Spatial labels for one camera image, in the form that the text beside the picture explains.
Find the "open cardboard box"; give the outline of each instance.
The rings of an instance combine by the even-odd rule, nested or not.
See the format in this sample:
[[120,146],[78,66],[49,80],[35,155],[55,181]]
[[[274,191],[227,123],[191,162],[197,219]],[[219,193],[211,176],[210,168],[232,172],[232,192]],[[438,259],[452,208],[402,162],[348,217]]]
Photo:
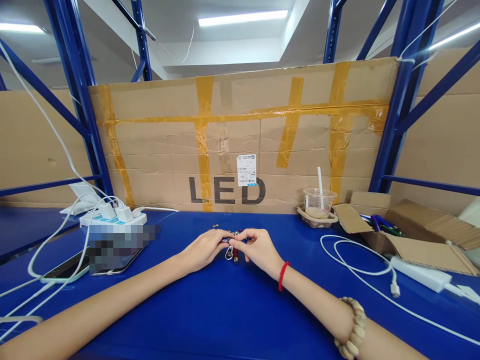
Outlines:
[[[380,254],[390,253],[409,263],[480,276],[480,271],[458,248],[480,247],[480,229],[454,216],[406,199],[390,206],[390,195],[363,191],[354,191],[350,204],[335,205],[333,210],[347,233],[360,234]],[[407,237],[374,231],[359,214],[380,215]]]

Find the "ceiling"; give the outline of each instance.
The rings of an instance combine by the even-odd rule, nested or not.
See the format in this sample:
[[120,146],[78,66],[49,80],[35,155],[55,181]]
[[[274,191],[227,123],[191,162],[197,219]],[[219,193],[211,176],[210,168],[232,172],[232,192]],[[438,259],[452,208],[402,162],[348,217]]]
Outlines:
[[[130,0],[122,0],[131,12]],[[390,53],[402,0],[398,0],[369,57]],[[336,61],[354,59],[374,24],[384,0],[348,0],[342,11]],[[138,64],[135,31],[109,0],[78,0],[96,81],[129,82]],[[155,79],[174,79],[279,67],[320,64],[328,27],[330,0],[142,0],[145,24],[172,56],[183,59],[194,29],[188,58],[180,63],[148,39]],[[199,27],[198,19],[289,10],[286,19]],[[0,22],[36,24],[46,34],[0,33],[0,37],[50,87],[65,87],[61,63],[37,65],[33,59],[58,57],[55,38],[42,0],[0,1]],[[480,23],[478,0],[459,0],[440,19],[434,42]],[[442,48],[468,47],[480,29]],[[8,64],[0,71],[11,90],[20,84]]]

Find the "red string bracelet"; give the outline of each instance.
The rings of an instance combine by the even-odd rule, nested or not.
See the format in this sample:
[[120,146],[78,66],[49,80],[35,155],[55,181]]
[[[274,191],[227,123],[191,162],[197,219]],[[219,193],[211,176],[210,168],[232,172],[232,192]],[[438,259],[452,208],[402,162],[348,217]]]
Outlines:
[[287,268],[287,265],[288,265],[288,266],[292,266],[292,264],[287,261],[287,262],[285,262],[285,263],[283,264],[283,266],[281,267],[281,270],[280,270],[280,280],[278,281],[278,291],[282,291],[282,280],[284,279],[285,269]]

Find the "blue workbench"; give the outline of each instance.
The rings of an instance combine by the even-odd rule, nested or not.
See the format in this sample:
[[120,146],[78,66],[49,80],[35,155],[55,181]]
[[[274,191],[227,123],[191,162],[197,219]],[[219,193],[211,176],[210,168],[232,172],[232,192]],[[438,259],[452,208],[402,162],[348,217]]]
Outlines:
[[[67,215],[59,208],[0,207],[0,264],[45,241]],[[79,225],[76,216],[68,218],[61,233]]]
[[[280,255],[295,269],[335,296],[357,299],[371,319],[430,359],[480,359],[479,346],[397,309],[329,258],[319,240],[325,234],[345,235],[338,224],[331,229],[312,229],[297,215],[154,211],[148,212],[148,224],[159,224],[161,234],[124,274],[86,275],[66,286],[36,315],[49,318],[154,266],[180,252],[214,224],[232,231],[265,228]],[[47,272],[74,255],[81,250],[84,238],[82,228],[47,245],[35,263],[35,270]],[[329,251],[333,252],[334,241],[325,241]],[[354,267],[368,271],[385,268],[380,259],[365,249],[350,244],[340,244],[339,249]],[[31,256],[28,253],[0,266],[0,293],[29,280],[27,264]],[[203,270],[153,295],[92,340],[80,355],[102,359],[340,359],[332,336],[288,291],[279,292],[278,284],[253,263],[246,263],[242,255],[238,265],[223,256],[222,252]],[[391,275],[363,277],[389,294]],[[456,275],[455,281],[480,291],[479,278]],[[398,284],[401,305],[480,340],[478,305],[455,295],[436,294],[402,274],[398,274]],[[41,286],[33,283],[0,298],[2,313],[13,309]],[[18,314],[25,314],[48,294],[42,294]],[[8,326],[1,324],[0,334]],[[21,332],[31,326],[23,323],[17,329]]]

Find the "straw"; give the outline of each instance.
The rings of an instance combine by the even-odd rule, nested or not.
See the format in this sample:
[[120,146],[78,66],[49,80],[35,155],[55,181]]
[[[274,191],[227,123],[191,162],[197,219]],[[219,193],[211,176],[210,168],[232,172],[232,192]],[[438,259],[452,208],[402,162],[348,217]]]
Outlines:
[[322,171],[320,170],[320,166],[318,166],[316,168],[318,170],[318,190],[320,191],[320,206],[321,206],[321,209],[325,209],[325,206],[324,206],[324,198],[323,198],[323,194],[324,194],[324,188],[322,187]]

